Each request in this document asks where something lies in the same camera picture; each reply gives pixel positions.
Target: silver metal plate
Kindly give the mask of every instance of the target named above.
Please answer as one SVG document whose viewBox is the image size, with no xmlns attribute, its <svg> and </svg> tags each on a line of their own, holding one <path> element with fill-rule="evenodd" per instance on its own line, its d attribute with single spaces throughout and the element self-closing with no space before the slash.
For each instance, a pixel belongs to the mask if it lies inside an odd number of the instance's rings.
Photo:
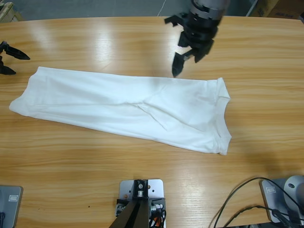
<svg viewBox="0 0 304 228">
<path fill-rule="evenodd" d="M 15 227 L 23 188 L 0 186 L 0 211 L 5 213 L 3 228 Z"/>
<path fill-rule="evenodd" d="M 123 180 L 119 187 L 119 199 L 132 200 L 134 180 Z M 163 182 L 161 179 L 148 180 L 150 188 L 148 189 L 148 196 L 150 199 L 165 198 L 163 190 Z"/>
</svg>

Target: wooden table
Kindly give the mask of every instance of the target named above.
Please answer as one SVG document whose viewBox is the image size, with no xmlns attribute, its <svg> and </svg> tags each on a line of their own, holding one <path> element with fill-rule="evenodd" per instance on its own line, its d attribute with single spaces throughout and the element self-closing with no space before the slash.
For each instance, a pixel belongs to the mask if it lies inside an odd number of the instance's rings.
<svg viewBox="0 0 304 228">
<path fill-rule="evenodd" d="M 0 76 L 0 184 L 24 188 L 18 227 L 100 228 L 114 220 L 119 183 L 160 178 L 169 228 L 206 228 L 230 191 L 255 177 L 304 174 L 304 26 L 299 20 L 225 17 L 211 53 L 180 78 L 224 77 L 231 101 L 227 156 L 187 151 L 9 110 L 38 66 L 171 77 L 181 27 L 163 18 L 86 18 L 0 25 L 1 39 L 30 57 L 3 54 L 15 76 Z M 219 226 L 263 205 L 258 182 L 241 189 Z M 267 222 L 253 209 L 233 225 Z"/>
</svg>

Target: cable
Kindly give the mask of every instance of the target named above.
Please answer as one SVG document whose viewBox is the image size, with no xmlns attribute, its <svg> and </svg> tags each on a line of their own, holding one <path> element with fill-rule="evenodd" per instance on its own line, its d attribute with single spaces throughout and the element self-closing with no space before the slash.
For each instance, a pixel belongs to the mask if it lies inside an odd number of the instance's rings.
<svg viewBox="0 0 304 228">
<path fill-rule="evenodd" d="M 239 216 L 241 213 L 247 211 L 247 210 L 251 210 L 253 208 L 259 208 L 259 209 L 265 209 L 265 210 L 269 210 L 269 211 L 276 211 L 276 212 L 279 212 L 281 215 L 286 215 L 286 216 L 289 216 L 291 218 L 296 218 L 298 220 L 301 220 L 301 221 L 304 221 L 304 219 L 301 219 L 301 218 L 298 218 L 298 217 L 293 217 L 293 216 L 290 216 L 288 214 L 285 214 L 285 213 L 282 213 L 276 209 L 271 209 L 271 208 L 268 208 L 268 207 L 264 207 L 264 206 L 260 206 L 260 205 L 257 205 L 257 206 L 250 206 L 250 207 L 247 207 L 247 208 L 244 208 L 242 210 L 240 210 L 238 213 L 236 213 L 224 226 L 223 228 L 226 228 L 237 216 Z"/>
<path fill-rule="evenodd" d="M 166 216 L 167 216 L 167 212 L 164 209 L 161 209 L 160 212 L 156 212 L 155 216 L 150 219 L 149 227 L 150 228 L 163 228 L 165 226 Z"/>
<path fill-rule="evenodd" d="M 223 213 L 223 210 L 225 208 L 225 206 L 227 205 L 228 201 L 230 200 L 230 198 L 240 189 L 242 188 L 244 185 L 248 184 L 249 182 L 252 182 L 254 180 L 258 180 L 258 179 L 263 179 L 263 180 L 266 180 L 266 181 L 269 181 L 271 183 L 273 183 L 274 185 L 276 185 L 288 198 L 291 199 L 292 202 L 294 202 L 301 210 L 304 211 L 303 207 L 301 205 L 299 205 L 284 189 L 282 189 L 277 183 L 275 183 L 274 181 L 268 179 L 268 178 L 265 178 L 265 177 L 255 177 L 255 178 L 252 178 L 252 179 L 249 179 L 247 181 L 245 181 L 243 184 L 241 184 L 240 186 L 238 186 L 235 190 L 232 191 L 232 193 L 230 193 L 230 195 L 227 197 L 227 199 L 225 200 L 223 206 L 221 207 L 221 209 L 219 210 L 219 213 L 218 213 L 218 217 L 217 219 L 215 220 L 215 223 L 214 223 L 214 228 L 216 228 L 216 225 L 219 221 L 219 217 L 221 216 L 221 214 Z"/>
</svg>

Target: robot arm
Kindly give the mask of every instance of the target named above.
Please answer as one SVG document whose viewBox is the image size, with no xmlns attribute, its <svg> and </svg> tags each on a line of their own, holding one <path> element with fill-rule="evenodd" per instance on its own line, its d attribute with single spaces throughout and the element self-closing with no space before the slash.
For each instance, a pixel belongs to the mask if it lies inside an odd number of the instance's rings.
<svg viewBox="0 0 304 228">
<path fill-rule="evenodd" d="M 197 63 L 210 52 L 218 25 L 229 3 L 230 0 L 191 0 L 189 13 L 181 13 L 165 19 L 166 24 L 172 23 L 173 26 L 179 24 L 184 27 L 178 46 L 192 48 L 182 55 L 175 53 L 172 64 L 174 77 L 182 72 L 185 61 L 190 57 L 194 56 Z"/>
<path fill-rule="evenodd" d="M 14 47 L 11 47 L 5 41 L 0 43 L 0 54 L 2 53 L 2 51 L 5 51 L 5 53 L 7 55 L 13 56 L 17 59 L 24 59 L 24 60 L 30 59 L 24 52 L 14 48 Z M 12 70 L 11 68 L 4 65 L 4 63 L 2 62 L 2 56 L 0 56 L 0 74 L 14 75 L 15 73 L 16 72 L 14 70 Z"/>
</svg>

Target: floor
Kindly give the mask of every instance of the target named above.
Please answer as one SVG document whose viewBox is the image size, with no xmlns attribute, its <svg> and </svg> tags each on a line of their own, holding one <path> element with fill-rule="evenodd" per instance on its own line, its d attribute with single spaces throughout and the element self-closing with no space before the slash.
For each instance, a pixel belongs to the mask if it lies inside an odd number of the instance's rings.
<svg viewBox="0 0 304 228">
<path fill-rule="evenodd" d="M 12 1 L 25 20 L 170 16 L 189 9 L 190 0 L 5 0 Z M 245 16 L 250 0 L 231 0 L 230 16 Z"/>
</svg>

